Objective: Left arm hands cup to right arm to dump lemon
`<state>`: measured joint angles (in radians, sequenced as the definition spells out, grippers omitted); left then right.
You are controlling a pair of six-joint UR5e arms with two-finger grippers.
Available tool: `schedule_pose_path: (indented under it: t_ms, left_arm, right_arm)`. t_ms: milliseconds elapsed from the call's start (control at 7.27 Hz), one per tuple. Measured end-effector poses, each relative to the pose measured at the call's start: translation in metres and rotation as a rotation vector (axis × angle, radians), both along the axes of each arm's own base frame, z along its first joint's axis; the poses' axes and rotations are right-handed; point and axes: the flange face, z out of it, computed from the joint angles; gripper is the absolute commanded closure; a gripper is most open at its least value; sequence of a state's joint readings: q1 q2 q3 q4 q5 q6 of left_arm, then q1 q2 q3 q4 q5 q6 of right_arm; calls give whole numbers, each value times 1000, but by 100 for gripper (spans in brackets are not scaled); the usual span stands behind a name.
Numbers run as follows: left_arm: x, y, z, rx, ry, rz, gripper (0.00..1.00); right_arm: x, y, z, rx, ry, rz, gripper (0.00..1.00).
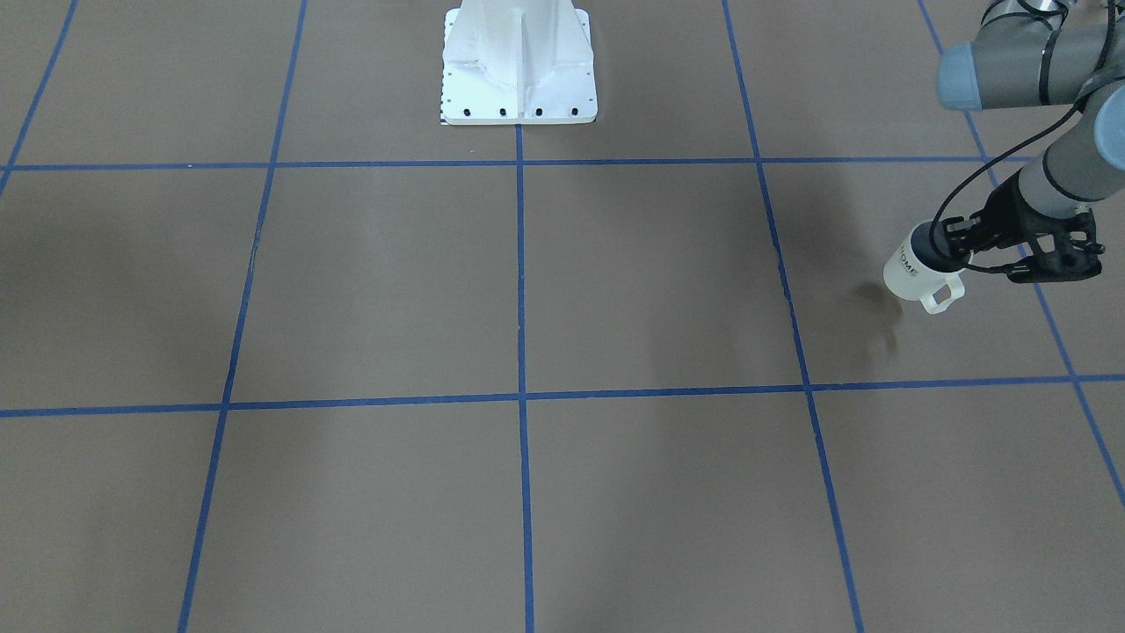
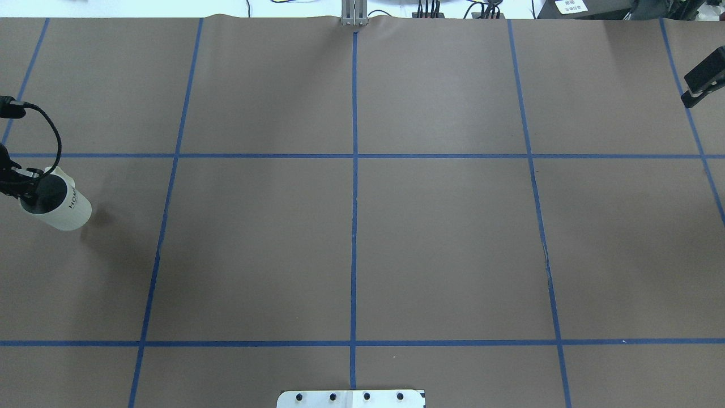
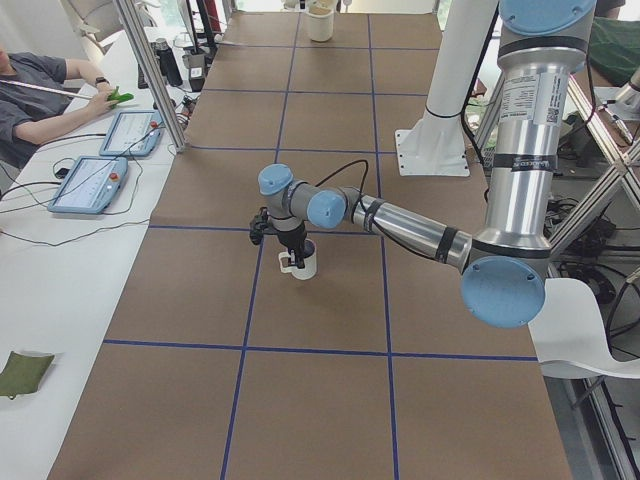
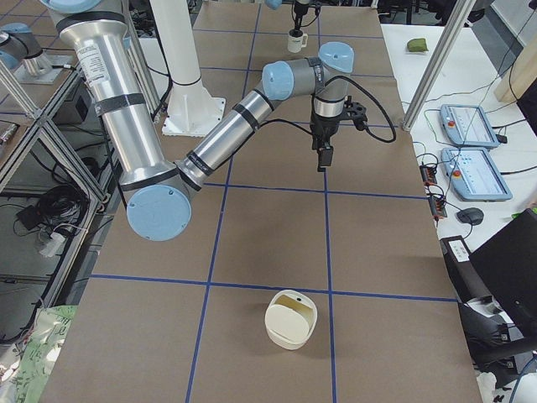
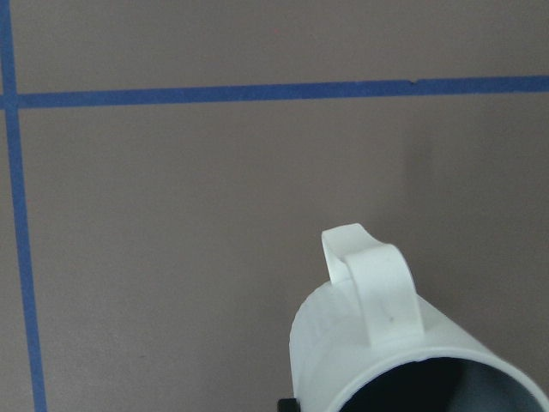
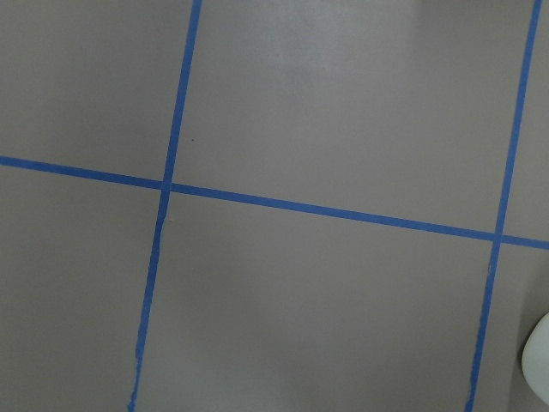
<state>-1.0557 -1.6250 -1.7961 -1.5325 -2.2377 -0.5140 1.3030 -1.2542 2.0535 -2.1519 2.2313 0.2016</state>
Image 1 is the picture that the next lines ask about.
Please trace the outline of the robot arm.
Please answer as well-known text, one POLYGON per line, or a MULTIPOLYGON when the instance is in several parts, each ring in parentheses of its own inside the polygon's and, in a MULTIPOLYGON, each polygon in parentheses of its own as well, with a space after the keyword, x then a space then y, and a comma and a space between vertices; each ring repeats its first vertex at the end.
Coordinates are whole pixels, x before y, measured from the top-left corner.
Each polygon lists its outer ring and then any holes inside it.
POLYGON ((1094 205, 1122 189, 1122 3, 1102 21, 1069 28, 1073 1, 992 1, 973 40, 940 54, 937 96, 948 111, 1061 106, 1046 150, 989 195, 979 211, 911 233, 919 263, 943 273, 973 268, 976 253, 1030 248, 989 266, 1012 283, 1061 283, 1098 275, 1104 245, 1094 205))

